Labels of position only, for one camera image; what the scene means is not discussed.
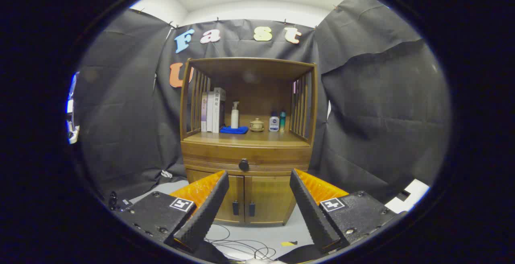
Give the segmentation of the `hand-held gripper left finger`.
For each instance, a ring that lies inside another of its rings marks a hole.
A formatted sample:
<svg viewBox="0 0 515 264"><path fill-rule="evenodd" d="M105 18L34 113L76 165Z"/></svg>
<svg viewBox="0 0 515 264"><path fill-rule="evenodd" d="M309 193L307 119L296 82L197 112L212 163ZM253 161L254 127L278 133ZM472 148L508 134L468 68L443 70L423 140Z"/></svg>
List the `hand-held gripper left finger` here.
<svg viewBox="0 0 515 264"><path fill-rule="evenodd" d="M194 252L207 235L229 189L229 175L219 171L173 193L152 192L119 217L143 236Z"/></svg>

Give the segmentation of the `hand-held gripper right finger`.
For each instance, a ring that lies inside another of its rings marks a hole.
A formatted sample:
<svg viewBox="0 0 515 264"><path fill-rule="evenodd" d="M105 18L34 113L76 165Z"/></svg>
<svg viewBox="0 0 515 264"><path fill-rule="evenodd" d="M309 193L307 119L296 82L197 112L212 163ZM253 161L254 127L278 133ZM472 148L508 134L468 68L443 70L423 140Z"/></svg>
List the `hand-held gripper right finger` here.
<svg viewBox="0 0 515 264"><path fill-rule="evenodd" d="M374 236L406 212L395 212L366 191L346 192L302 170L289 185L317 250L328 253Z"/></svg>

